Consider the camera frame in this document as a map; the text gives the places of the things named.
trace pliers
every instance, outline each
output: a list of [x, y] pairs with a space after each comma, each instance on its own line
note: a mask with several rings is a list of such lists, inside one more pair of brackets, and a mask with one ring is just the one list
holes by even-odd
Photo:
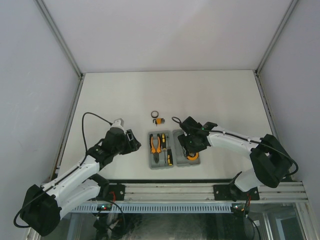
[[155, 148], [154, 135], [153, 134], [149, 135], [150, 149], [151, 149], [151, 153], [153, 154], [153, 160], [156, 164], [159, 163], [159, 153], [161, 153], [161, 136], [160, 136], [160, 134], [157, 135], [157, 138], [158, 138], [157, 139], [158, 144], [157, 144], [157, 148]]

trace gray plastic tray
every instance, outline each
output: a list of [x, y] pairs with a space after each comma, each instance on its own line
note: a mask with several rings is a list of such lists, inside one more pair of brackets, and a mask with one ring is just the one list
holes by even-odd
[[[168, 165], [168, 161], [167, 161], [167, 151], [166, 150], [163, 150], [161, 148], [161, 153], [159, 153], [159, 162], [156, 163], [154, 161], [154, 155], [151, 153], [151, 147], [150, 147], [150, 143], [149, 143], [149, 137], [150, 137], [150, 134], [153, 134], [153, 145], [155, 148], [157, 148], [158, 146], [158, 137], [157, 135], [158, 134], [165, 134], [166, 136], [166, 148], [168, 149], [168, 146], [170, 146], [171, 150], [172, 150], [172, 158], [173, 158], [173, 161], [172, 161], [172, 165], [169, 166]], [[152, 132], [149, 132], [148, 133], [148, 136], [147, 136], [147, 140], [148, 140], [148, 145], [149, 145], [149, 166], [151, 169], [154, 169], [154, 170], [157, 170], [157, 169], [168, 169], [168, 168], [173, 168], [174, 165], [176, 164], [175, 163], [175, 147], [173, 145], [173, 135], [170, 131], [152, 131]]]
[[180, 145], [178, 140], [178, 136], [184, 134], [184, 131], [181, 129], [173, 130], [173, 142], [174, 142], [174, 150], [175, 150], [175, 164], [178, 167], [187, 167], [187, 166], [197, 166], [201, 163], [200, 156], [196, 160], [189, 160], [186, 158], [184, 154], [184, 150]]

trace robotic arm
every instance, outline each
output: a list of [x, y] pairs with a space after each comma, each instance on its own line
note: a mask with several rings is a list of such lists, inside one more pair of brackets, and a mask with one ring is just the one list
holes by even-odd
[[33, 185], [27, 190], [14, 224], [21, 227], [16, 223], [20, 214], [21, 219], [41, 236], [48, 235], [68, 212], [99, 193], [105, 195], [108, 181], [96, 174], [116, 155], [135, 152], [140, 146], [131, 129], [125, 131], [124, 121], [115, 120], [105, 138], [89, 148], [76, 165], [51, 182], [41, 187]]
[[253, 168], [239, 172], [229, 184], [234, 201], [242, 193], [260, 185], [276, 188], [295, 163], [273, 135], [266, 134], [262, 138], [244, 136], [226, 131], [212, 122], [202, 125], [190, 116], [183, 122], [177, 117], [172, 120], [179, 123], [185, 133], [178, 136], [178, 140], [186, 156], [194, 156], [212, 146], [230, 149], [251, 160]]

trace tool box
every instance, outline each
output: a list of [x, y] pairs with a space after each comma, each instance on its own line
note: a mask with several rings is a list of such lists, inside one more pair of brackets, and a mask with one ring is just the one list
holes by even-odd
[[151, 169], [173, 168], [175, 150], [173, 135], [170, 131], [153, 131], [148, 133], [149, 166]]
[[180, 142], [178, 140], [178, 136], [184, 134], [184, 131], [181, 129], [173, 130], [173, 144], [174, 144], [174, 150], [175, 150], [175, 163], [178, 167], [187, 167], [187, 166], [197, 166], [201, 163], [199, 153], [197, 154], [196, 159], [189, 160], [187, 159], [185, 155], [185, 151], [180, 145]]

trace white wall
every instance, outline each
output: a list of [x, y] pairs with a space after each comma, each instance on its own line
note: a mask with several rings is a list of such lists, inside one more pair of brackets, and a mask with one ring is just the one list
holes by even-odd
[[262, 70], [280, 140], [320, 221], [320, 1], [301, 0]]
[[84, 73], [256, 69], [291, 0], [45, 0]]
[[14, 216], [51, 174], [78, 79], [32, 0], [2, 1], [0, 33], [0, 233], [19, 240]]

